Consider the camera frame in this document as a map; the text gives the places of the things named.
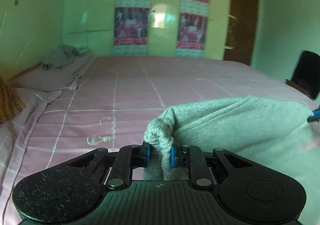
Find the black chair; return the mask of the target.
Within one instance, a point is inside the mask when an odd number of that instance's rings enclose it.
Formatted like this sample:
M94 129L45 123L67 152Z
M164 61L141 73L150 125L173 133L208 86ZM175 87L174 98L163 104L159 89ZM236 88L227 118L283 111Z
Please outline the black chair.
M319 55L303 51L291 79L286 79L285 83L315 100L319 95Z

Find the pink checked bed sheet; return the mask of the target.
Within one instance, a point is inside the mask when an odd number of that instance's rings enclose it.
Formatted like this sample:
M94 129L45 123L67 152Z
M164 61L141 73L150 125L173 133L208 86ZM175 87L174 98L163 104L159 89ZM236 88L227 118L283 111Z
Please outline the pink checked bed sheet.
M175 105L255 96L315 103L247 65L187 57L81 57L7 82L26 105L1 125L1 224L18 224L12 190L23 178L97 148L141 144L148 124ZM302 184L303 224L319 224L319 182Z

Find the brown wooden door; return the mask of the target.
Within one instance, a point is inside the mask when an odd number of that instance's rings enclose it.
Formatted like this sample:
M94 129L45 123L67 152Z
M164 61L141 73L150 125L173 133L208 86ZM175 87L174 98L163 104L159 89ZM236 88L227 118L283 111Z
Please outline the brown wooden door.
M259 0L231 0L228 15L225 61L251 65L257 22Z

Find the crumpled grey cloth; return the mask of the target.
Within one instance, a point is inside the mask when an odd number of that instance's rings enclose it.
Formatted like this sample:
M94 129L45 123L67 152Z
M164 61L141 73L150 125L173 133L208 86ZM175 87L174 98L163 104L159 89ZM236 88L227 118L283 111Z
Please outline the crumpled grey cloth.
M42 68L60 69L72 64L77 58L91 56L88 48L76 48L71 45L58 45L43 59Z

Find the orange striped pillow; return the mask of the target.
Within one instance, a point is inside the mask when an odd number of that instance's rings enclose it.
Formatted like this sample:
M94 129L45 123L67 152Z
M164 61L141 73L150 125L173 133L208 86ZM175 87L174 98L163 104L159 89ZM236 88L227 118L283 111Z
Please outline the orange striped pillow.
M1 115L0 122L5 123L14 119L19 113L21 113L26 105L15 95L15 93L9 88L1 77L0 82L1 89Z

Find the cream wardrobe with posters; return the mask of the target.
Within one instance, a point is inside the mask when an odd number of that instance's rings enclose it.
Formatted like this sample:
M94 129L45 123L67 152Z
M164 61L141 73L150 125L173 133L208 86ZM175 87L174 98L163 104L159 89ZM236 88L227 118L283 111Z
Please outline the cream wardrobe with posters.
M223 59L231 0L65 0L63 42L97 55Z

